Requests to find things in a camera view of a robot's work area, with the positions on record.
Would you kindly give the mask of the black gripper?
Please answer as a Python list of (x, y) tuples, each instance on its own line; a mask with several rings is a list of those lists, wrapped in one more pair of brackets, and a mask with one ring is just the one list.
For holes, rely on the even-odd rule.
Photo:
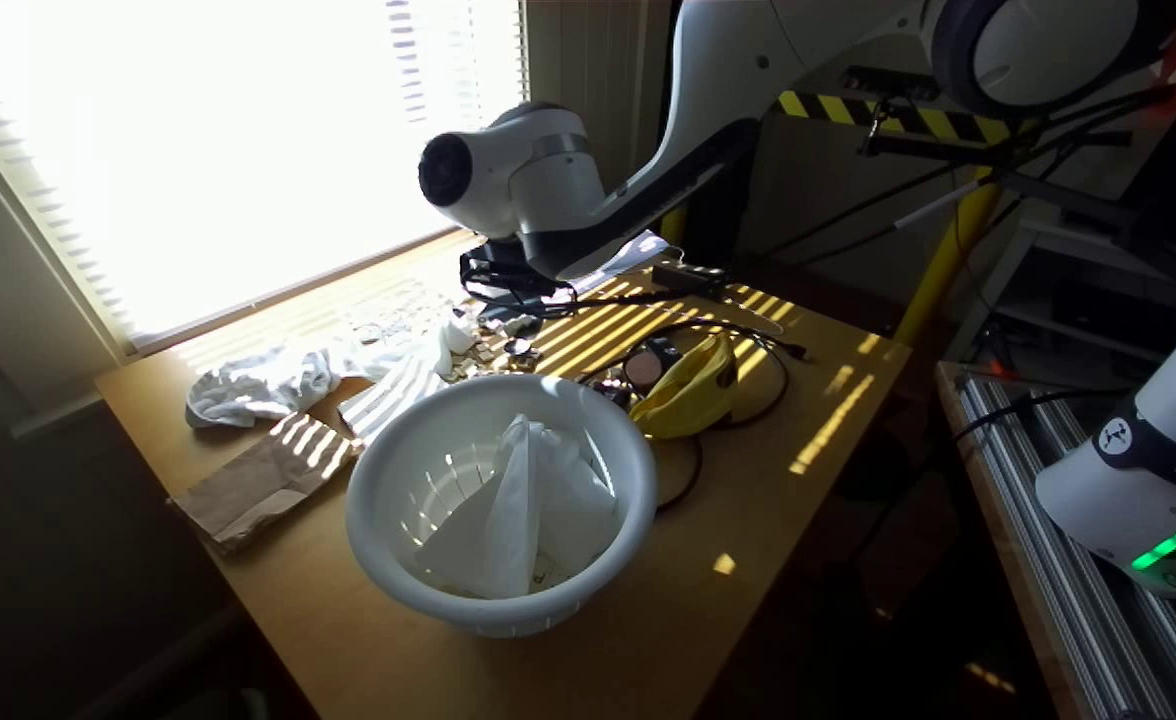
[(553, 281), (511, 239), (485, 239), (462, 257), (462, 288), (481, 301), (550, 296)]

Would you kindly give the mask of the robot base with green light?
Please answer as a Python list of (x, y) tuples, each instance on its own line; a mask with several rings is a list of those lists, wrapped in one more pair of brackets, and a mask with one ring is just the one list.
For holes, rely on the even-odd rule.
[(1176, 354), (1092, 441), (1037, 472), (1037, 499), (1068, 541), (1176, 595)]

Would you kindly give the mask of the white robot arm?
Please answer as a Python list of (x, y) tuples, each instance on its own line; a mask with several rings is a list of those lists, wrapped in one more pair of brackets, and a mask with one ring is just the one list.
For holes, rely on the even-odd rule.
[(578, 281), (737, 166), (786, 87), (883, 37), (911, 37), (949, 102), (1000, 119), (1176, 71), (1176, 0), (683, 0), (660, 143), (616, 191), (562, 103), (432, 137), (421, 191), (535, 275)]

